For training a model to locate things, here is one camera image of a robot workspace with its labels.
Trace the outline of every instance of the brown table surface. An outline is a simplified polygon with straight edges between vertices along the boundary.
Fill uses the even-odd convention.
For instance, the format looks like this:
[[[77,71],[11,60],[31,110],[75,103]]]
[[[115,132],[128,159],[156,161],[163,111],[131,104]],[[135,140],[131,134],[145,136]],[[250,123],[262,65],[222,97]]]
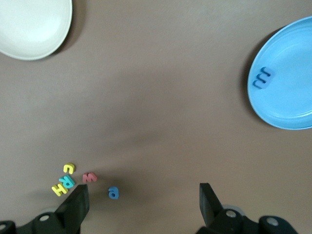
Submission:
[[[193,234],[199,183],[252,220],[312,230],[312,130],[263,122],[246,91],[267,36],[310,0],[75,0],[64,45],[0,54],[0,220],[57,207],[51,186],[94,172],[84,234]],[[111,200],[110,186],[120,198]]]

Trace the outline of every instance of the screw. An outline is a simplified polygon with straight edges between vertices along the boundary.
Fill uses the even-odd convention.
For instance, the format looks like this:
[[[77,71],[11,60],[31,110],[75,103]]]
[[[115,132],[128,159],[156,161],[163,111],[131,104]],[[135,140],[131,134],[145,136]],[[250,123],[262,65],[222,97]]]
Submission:
[[[267,218],[267,222],[273,226],[278,226],[278,221],[275,218],[269,217]]]
[[[41,222],[43,222],[43,221],[46,221],[49,217],[50,217],[50,216],[48,216],[48,215],[46,214],[46,215],[44,215],[44,216],[41,216],[39,220],[40,220]]]
[[[230,218],[235,218],[236,217],[236,213],[234,211],[228,210],[226,212],[226,215]]]
[[[1,225],[0,225],[0,231],[3,230],[3,229],[5,229],[5,228],[6,228],[6,225],[5,225],[5,224],[1,224]]]

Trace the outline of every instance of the plate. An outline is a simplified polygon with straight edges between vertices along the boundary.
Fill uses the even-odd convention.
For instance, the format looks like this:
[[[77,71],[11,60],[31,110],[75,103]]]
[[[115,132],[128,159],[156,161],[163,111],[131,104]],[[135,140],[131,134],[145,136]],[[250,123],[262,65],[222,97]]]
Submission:
[[[71,0],[0,0],[0,51],[21,60],[59,48],[72,20]]]
[[[272,126],[312,127],[312,17],[289,24],[264,44],[249,72],[248,96]]]

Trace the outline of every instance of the foam letter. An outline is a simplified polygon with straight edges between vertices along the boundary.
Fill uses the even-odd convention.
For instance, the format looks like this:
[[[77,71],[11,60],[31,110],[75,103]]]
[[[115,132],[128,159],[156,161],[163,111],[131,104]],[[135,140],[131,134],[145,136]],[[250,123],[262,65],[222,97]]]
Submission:
[[[118,199],[119,198],[119,190],[117,187],[110,187],[108,189],[108,196],[110,199]]]
[[[97,178],[97,176],[96,176],[93,172],[91,172],[91,173],[85,173],[85,174],[83,174],[83,176],[82,176],[82,181],[83,181],[83,183],[86,183],[87,181],[88,181],[88,182],[91,182],[91,181],[96,182],[97,180],[98,180],[98,178]]]
[[[69,175],[61,177],[59,179],[59,181],[63,183],[63,186],[66,189],[70,189],[70,188],[72,188],[75,185],[75,182],[73,181],[73,179]]]
[[[73,174],[75,171],[75,165],[73,163],[67,163],[64,165],[64,172],[67,173],[67,171],[69,170],[69,174]]]
[[[52,190],[58,196],[61,196],[62,194],[66,194],[68,192],[68,189],[64,188],[64,186],[61,183],[52,186]]]

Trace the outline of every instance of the white plate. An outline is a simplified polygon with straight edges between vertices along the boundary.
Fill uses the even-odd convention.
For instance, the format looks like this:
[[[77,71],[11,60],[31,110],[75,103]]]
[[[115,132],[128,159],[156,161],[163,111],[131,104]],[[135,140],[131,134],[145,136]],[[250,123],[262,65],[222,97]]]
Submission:
[[[72,20],[71,0],[0,0],[0,51],[36,60],[56,51]]]

